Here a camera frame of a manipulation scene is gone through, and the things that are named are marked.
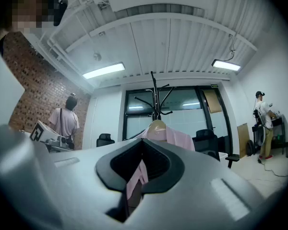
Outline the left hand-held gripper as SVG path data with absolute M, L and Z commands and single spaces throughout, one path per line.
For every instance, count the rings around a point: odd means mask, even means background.
M 49 152 L 65 152 L 74 150 L 72 137 L 59 135 L 39 120 L 30 134 L 30 139 L 46 145 Z

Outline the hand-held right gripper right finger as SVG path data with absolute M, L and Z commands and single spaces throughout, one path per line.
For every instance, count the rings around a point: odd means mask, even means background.
M 276 196 L 264 198 L 216 159 L 170 144 L 185 165 L 167 192 L 147 194 L 125 221 L 133 230 L 256 230 L 264 228 Z

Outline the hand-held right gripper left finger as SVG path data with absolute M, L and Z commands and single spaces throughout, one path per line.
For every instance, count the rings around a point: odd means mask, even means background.
M 99 158 L 118 148 L 54 154 L 0 126 L 0 195 L 12 210 L 1 214 L 1 228 L 144 230 L 138 222 L 121 222 L 124 195 L 107 188 L 96 173 Z

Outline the pink shirt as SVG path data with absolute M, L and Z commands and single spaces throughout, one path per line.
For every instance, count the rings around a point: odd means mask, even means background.
M 162 125 L 161 127 L 157 126 L 155 128 L 148 127 L 134 138 L 147 138 L 157 141 L 165 141 L 186 150 L 195 151 L 194 143 L 190 135 L 176 131 L 166 125 Z M 138 181 L 140 181 L 142 185 L 149 181 L 146 165 L 143 160 L 141 160 L 133 176 L 127 183 L 126 192 L 128 200 L 132 196 Z

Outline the wooden clothes hanger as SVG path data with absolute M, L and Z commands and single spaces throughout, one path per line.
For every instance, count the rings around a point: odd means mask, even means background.
M 155 120 L 148 128 L 147 137 L 167 142 L 166 124 L 162 120 Z

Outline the black mesh office chair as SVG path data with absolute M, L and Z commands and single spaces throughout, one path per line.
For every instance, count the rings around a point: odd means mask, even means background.
M 209 155 L 220 161 L 218 153 L 218 138 L 210 129 L 202 129 L 196 132 L 196 137 L 192 138 L 195 151 Z

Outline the person's shirt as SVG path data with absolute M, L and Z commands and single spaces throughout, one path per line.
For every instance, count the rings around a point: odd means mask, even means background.
M 0 126 L 9 123 L 23 93 L 24 87 L 10 71 L 0 53 Z

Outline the black backpack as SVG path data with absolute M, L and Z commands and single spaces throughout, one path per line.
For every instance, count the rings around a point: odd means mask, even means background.
M 255 152 L 255 146 L 252 140 L 248 140 L 246 143 L 246 155 L 251 156 Z

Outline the leaning cardboard sheet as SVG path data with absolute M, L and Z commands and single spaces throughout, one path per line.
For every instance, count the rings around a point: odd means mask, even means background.
M 240 159 L 247 155 L 247 143 L 250 140 L 249 130 L 247 123 L 237 127 L 239 148 L 240 148 Z

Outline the black-framed glass partition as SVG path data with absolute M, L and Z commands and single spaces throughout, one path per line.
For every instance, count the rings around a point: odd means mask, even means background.
M 160 101 L 169 92 L 170 87 L 160 91 Z M 209 112 L 209 106 L 203 90 L 215 90 L 222 112 Z M 153 109 L 134 97 L 153 104 L 153 94 L 146 89 L 127 90 L 124 100 L 124 115 L 122 125 L 122 139 L 126 140 L 137 136 L 145 130 L 153 121 L 151 117 Z M 196 132 L 202 129 L 210 129 L 218 138 L 220 152 L 232 154 L 232 132 L 225 103 L 218 88 L 211 86 L 183 86 L 176 87 L 165 100 L 161 110 L 164 113 L 173 111 L 169 115 L 161 115 L 161 120 L 170 128 L 196 136 Z

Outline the long ceiling light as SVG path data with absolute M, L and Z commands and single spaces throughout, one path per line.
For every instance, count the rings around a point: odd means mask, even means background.
M 220 68 L 220 69 L 228 69 L 228 70 L 233 70 L 233 71 L 238 71 L 241 68 L 241 66 L 239 66 L 237 64 L 233 64 L 233 63 L 218 60 L 218 59 L 215 59 L 212 62 L 212 67 Z
M 107 75 L 107 74 L 110 74 L 113 72 L 118 72 L 118 71 L 123 71 L 123 70 L 125 70 L 124 64 L 123 63 L 116 63 L 113 65 L 109 65 L 107 67 L 103 67 L 103 68 L 96 69 L 96 70 L 93 70 L 91 72 L 85 73 L 85 74 L 83 74 L 83 77 L 85 79 L 91 79 L 91 78 L 95 78 L 95 77 L 99 77 L 102 75 Z

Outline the white shell backpack device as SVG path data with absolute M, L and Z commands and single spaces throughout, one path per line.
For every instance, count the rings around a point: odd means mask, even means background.
M 265 142 L 266 130 L 264 126 L 258 126 L 255 132 L 255 139 L 258 146 L 262 146 Z

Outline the cardboard sheet on door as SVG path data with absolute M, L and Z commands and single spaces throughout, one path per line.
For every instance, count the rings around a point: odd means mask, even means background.
M 222 107 L 219 103 L 215 90 L 203 90 L 203 92 L 209 106 L 209 112 L 211 114 L 222 112 Z

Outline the black coat rack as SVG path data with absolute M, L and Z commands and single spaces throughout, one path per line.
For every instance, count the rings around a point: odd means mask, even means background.
M 161 108 L 165 102 L 165 100 L 170 96 L 170 94 L 173 92 L 173 90 L 176 88 L 176 87 L 171 87 L 169 92 L 166 94 L 166 96 L 164 97 L 164 99 L 162 101 L 160 101 L 160 91 L 163 90 L 164 88 L 166 87 L 169 87 L 169 84 L 166 84 L 160 88 L 157 88 L 157 85 L 156 85 L 156 79 L 154 77 L 154 74 L 152 71 L 150 71 L 150 74 L 151 74 L 151 77 L 152 77 L 152 81 L 153 81 L 153 89 L 146 89 L 146 91 L 150 91 L 152 92 L 153 94 L 153 104 L 150 104 L 149 102 L 145 101 L 145 100 L 142 100 L 138 97 L 134 97 L 136 100 L 142 102 L 142 103 L 145 103 L 147 105 L 149 105 L 153 111 L 152 111 L 152 114 L 151 114 L 151 117 L 153 118 L 153 120 L 161 120 L 161 115 L 169 115 L 169 114 L 172 114 L 173 111 L 169 111 L 167 113 L 164 113 Z

